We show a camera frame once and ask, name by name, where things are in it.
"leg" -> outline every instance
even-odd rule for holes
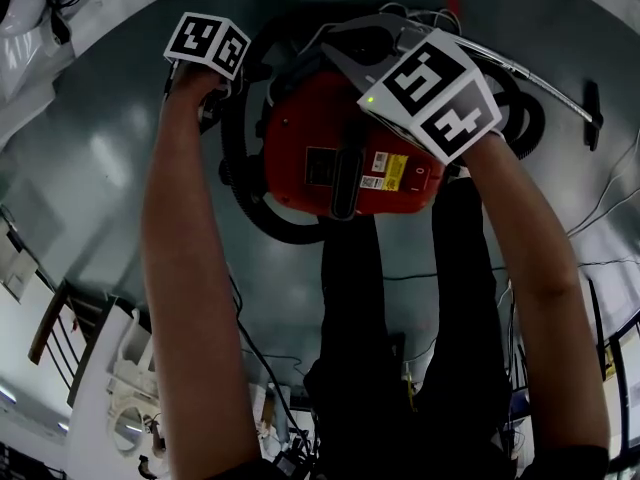
[[[506,421],[511,389],[482,222],[482,202],[471,179],[443,187],[432,224],[440,324],[416,404],[421,419],[439,432],[459,432],[464,425],[467,437],[489,440]]]
[[[356,466],[354,456],[372,452],[367,435],[393,435],[393,411],[400,410],[401,398],[374,218],[323,224],[328,237],[322,257],[322,348],[304,383],[318,413],[326,471],[344,477],[346,464]],[[388,446],[385,442],[380,440],[381,446]]]

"black pants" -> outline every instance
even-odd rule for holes
[[[496,282],[482,203],[470,179],[443,187],[432,222],[440,324],[434,357],[414,399],[417,413],[408,410],[407,387],[388,342],[375,221],[325,223],[322,348],[305,386],[319,417],[320,456],[330,480],[381,468],[398,473],[416,459],[429,464],[418,469],[449,469],[447,463],[469,457],[470,449],[481,454],[474,460],[483,460],[506,421],[510,384]]]

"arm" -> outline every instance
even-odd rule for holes
[[[488,134],[463,158],[518,302],[536,446],[609,448],[602,380],[571,244],[510,148]]]
[[[227,266],[200,150],[197,108],[219,83],[192,70],[161,117],[142,253],[173,477],[212,477],[260,458]]]

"gray floor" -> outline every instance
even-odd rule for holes
[[[388,0],[161,0],[110,33],[62,75],[55,102],[0,155],[2,204],[55,282],[66,276],[144,302],[141,202],[167,72],[162,51],[181,13],[228,16],[251,36],[269,17],[309,1]],[[445,5],[444,0],[396,1],[424,8]],[[588,0],[460,2],[467,37],[517,59],[577,99],[586,79],[600,85],[605,128],[595,153],[582,145],[583,123],[575,114],[527,86],[545,107],[547,132],[524,164],[570,228],[593,208],[609,170],[640,125],[640,37]],[[253,97],[259,101],[262,95]],[[247,327],[264,352],[298,356],[301,368],[307,368],[319,348],[321,246],[285,245],[256,230],[218,180],[217,130],[203,141],[222,238],[235,244],[227,248],[227,260],[245,299]],[[603,208],[637,186],[640,176],[632,168]],[[580,260],[637,254],[639,204],[632,200],[577,237]],[[435,270],[430,219],[429,209],[378,218],[387,275]],[[502,265],[488,225],[486,231],[494,264]],[[623,263],[583,272],[596,282],[605,330],[611,333],[638,306],[638,267]],[[499,282],[501,291],[504,275]],[[407,356],[426,349],[437,333],[437,300],[435,279],[387,283],[389,327],[407,333]],[[357,359],[366,360],[366,351]],[[273,361],[284,381],[300,380],[292,363]],[[419,375],[420,366],[416,368]]]

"black and white marker cube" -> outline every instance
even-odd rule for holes
[[[251,41],[227,18],[186,12],[164,51],[169,60],[209,66],[233,80]]]
[[[478,66],[441,30],[403,55],[358,104],[444,164],[502,119]]]

